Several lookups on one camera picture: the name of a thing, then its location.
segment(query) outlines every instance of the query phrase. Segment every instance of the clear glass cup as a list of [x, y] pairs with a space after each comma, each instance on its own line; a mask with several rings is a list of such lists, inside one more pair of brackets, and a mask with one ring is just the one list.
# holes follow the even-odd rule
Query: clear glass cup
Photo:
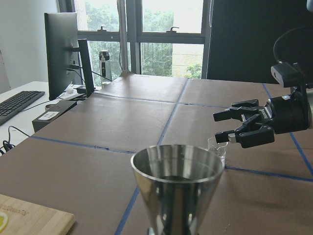
[[207, 140], [207, 143], [207, 149], [218, 155], [221, 158], [223, 165], [225, 165], [226, 149], [228, 142], [216, 143], [215, 138], [212, 137]]

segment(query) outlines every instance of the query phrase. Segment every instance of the metal cup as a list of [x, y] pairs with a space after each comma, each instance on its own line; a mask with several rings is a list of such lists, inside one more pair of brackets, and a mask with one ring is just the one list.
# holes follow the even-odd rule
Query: metal cup
[[196, 235], [224, 165], [190, 145], [153, 146], [134, 154], [134, 174], [155, 235]]

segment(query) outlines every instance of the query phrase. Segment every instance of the wall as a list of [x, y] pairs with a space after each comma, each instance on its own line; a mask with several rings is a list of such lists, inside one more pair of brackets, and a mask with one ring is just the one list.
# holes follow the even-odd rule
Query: wall
[[44, 12], [58, 12], [57, 0], [1, 0], [0, 50], [11, 88], [48, 81]]

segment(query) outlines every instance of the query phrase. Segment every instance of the lemon slice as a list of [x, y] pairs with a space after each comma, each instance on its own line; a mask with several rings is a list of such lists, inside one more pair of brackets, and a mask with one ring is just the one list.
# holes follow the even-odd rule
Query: lemon slice
[[5, 229], [5, 226], [8, 223], [8, 216], [6, 213], [0, 211], [0, 233], [2, 232], [3, 229]]

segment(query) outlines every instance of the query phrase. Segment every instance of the white label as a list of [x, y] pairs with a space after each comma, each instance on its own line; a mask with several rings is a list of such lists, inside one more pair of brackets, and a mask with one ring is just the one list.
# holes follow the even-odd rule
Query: white label
[[42, 115], [38, 120], [49, 120], [53, 117], [55, 117], [59, 112], [46, 112], [44, 115]]

